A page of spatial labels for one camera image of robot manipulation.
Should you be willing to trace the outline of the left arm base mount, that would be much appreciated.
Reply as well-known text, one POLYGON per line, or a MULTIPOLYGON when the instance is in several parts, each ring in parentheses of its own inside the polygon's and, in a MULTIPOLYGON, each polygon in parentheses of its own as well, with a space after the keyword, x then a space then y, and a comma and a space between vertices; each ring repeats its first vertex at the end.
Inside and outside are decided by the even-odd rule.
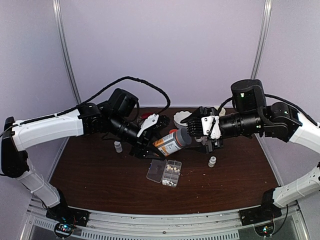
POLYGON ((47 210, 45 216, 49 219, 56 220, 60 223, 66 223, 72 226, 81 226, 86 227, 90 212, 87 210, 77 209, 77 208, 70 208, 67 211, 66 216, 57 216, 51 210, 47 210))

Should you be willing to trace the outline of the amber bottle grey cap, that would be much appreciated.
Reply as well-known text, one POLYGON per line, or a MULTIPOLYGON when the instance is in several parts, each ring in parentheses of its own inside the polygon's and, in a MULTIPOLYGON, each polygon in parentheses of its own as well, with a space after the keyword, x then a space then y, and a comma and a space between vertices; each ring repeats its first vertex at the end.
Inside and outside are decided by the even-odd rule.
POLYGON ((192 143, 192 137, 185 128, 178 129, 159 140, 153 145, 165 156, 169 156, 192 143))

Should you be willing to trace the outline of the clear pill organizer box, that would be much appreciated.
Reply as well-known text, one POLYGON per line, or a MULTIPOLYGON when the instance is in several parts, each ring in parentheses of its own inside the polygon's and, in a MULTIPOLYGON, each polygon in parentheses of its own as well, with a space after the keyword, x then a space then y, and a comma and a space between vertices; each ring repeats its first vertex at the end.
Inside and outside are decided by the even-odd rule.
POLYGON ((181 175, 182 163, 176 160, 156 160, 153 159, 150 163, 148 172, 146 174, 146 178, 152 182, 162 184, 163 179, 168 179, 176 183, 178 185, 178 181, 181 175), (166 171, 167 164, 180 166, 180 172, 168 172, 166 171))

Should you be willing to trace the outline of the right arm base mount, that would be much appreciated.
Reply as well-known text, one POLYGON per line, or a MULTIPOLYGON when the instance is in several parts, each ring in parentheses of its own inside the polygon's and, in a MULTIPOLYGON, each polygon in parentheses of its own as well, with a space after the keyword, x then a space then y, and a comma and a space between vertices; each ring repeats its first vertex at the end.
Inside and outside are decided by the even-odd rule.
POLYGON ((282 216, 282 210, 278 207, 264 209, 261 206, 247 208, 239 211, 242 226, 248 226, 282 216))

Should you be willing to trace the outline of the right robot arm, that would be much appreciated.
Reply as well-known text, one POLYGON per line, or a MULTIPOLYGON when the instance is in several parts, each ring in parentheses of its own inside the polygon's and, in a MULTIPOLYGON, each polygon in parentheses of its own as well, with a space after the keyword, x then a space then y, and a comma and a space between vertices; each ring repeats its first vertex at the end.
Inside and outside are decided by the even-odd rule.
MULTIPOLYGON (((316 153, 320 151, 320 124, 315 122, 297 105, 281 97, 277 102, 267 105, 263 84, 259 79, 242 79, 231 87, 235 113, 220 117, 220 109, 214 110, 200 106, 190 116, 181 120, 187 124, 192 137, 206 137, 220 142, 238 136, 276 138, 283 142, 299 144, 316 153)), ((281 209, 289 203, 305 197, 320 188, 320 167, 317 165, 310 172, 295 181, 267 190, 260 206, 242 210, 243 220, 270 220, 282 215, 281 209)))

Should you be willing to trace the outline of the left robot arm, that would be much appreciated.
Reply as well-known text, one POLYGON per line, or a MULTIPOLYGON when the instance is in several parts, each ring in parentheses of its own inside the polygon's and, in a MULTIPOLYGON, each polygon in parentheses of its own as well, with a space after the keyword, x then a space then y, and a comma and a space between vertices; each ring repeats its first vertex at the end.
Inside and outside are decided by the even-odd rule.
POLYGON ((47 115, 39 120, 7 118, 1 140, 3 174, 22 183, 61 222, 69 221, 72 211, 63 193, 35 170, 27 148, 66 137, 110 133, 132 146, 130 155, 163 160, 164 154, 153 145, 152 139, 160 136, 159 131, 169 125, 170 119, 153 113, 141 126, 128 121, 127 117, 138 107, 138 101, 130 92, 117 88, 108 100, 99 104, 85 103, 68 113, 47 115))

